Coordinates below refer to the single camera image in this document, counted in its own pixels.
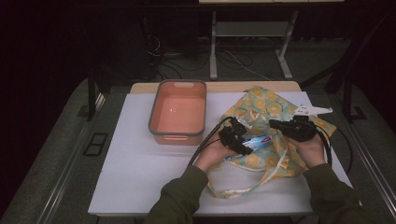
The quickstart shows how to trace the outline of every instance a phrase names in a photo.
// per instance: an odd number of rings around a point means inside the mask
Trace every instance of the black hand-mounted device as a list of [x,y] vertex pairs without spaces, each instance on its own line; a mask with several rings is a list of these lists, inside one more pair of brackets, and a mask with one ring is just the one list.
[[270,119],[269,125],[271,128],[280,130],[285,136],[298,142],[311,140],[318,134],[326,149],[327,163],[332,165],[331,145],[326,140],[323,132],[318,130],[318,126],[313,121],[309,120],[308,116],[296,115],[290,121]]
[[238,120],[234,117],[227,117],[223,119],[216,127],[212,130],[210,134],[204,139],[200,146],[198,146],[197,150],[195,151],[194,155],[192,155],[189,165],[192,165],[195,159],[198,157],[199,153],[201,153],[202,149],[206,147],[207,141],[215,134],[215,132],[221,127],[221,125],[226,121],[229,120],[231,126],[224,126],[223,129],[219,132],[220,142],[229,149],[242,154],[247,155],[250,154],[253,149],[250,147],[245,147],[243,142],[245,139],[242,137],[247,130],[244,125],[238,122]]

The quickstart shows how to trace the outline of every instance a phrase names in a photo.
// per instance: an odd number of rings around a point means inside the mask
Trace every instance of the yellow floral fabric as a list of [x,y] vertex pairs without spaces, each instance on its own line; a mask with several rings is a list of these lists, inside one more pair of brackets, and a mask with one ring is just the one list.
[[[248,189],[216,191],[212,181],[209,181],[208,186],[214,197],[230,199],[245,195],[271,179],[297,176],[306,170],[305,163],[297,153],[296,147],[286,141],[280,131],[272,129],[268,125],[269,119],[291,120],[297,107],[275,92],[255,86],[223,114],[220,120],[226,117],[236,117],[238,120],[243,120],[246,126],[250,126],[244,135],[246,139],[269,134],[272,144],[255,150],[250,155],[228,161],[242,169],[263,172],[260,183],[256,183]],[[331,136],[336,130],[334,125],[323,119],[316,116],[309,116],[309,118],[328,136]]]

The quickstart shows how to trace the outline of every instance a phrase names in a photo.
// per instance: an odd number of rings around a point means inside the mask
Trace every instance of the hand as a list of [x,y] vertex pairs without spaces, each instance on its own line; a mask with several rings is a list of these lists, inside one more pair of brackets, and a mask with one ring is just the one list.
[[194,166],[200,168],[204,172],[207,172],[212,166],[219,164],[224,158],[238,155],[238,153],[225,147],[220,142],[219,133],[215,133],[207,143],[210,145],[202,150],[194,164]]
[[305,142],[298,142],[286,136],[285,139],[297,147],[297,151],[300,154],[301,159],[305,161],[308,168],[326,163],[323,152],[324,145],[318,134],[316,134],[311,140]]

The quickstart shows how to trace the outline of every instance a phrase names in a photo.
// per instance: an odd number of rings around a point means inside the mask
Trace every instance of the blue package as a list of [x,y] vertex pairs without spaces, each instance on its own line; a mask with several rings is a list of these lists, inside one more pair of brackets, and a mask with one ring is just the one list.
[[[248,140],[245,140],[242,144],[245,147],[250,147],[251,149],[253,149],[253,151],[256,151],[260,148],[267,147],[267,146],[271,145],[271,143],[272,143],[272,141],[271,141],[270,135],[265,134],[265,135],[262,135],[259,137],[250,138]],[[224,160],[229,161],[233,158],[240,157],[240,156],[242,156],[242,155],[227,157]]]

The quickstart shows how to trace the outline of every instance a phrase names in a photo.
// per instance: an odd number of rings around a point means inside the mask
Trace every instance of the forearm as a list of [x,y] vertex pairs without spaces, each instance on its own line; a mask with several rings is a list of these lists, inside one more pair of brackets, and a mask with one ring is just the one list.
[[341,182],[329,164],[304,173],[311,189],[311,206],[323,223],[375,223],[361,207],[359,195]]
[[180,178],[163,186],[160,200],[149,211],[145,224],[192,223],[207,181],[206,173],[189,166]]

